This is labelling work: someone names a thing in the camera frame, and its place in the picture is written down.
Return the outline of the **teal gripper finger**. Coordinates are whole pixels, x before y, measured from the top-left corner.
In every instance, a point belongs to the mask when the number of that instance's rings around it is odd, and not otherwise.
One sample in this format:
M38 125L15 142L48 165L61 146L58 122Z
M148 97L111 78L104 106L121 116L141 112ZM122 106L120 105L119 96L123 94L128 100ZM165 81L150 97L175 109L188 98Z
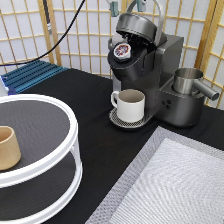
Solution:
M112 1L109 3L110 12L112 17L117 17L119 15L118 2Z
M146 3L147 3L147 0L137 0L137 9L139 12L146 11Z

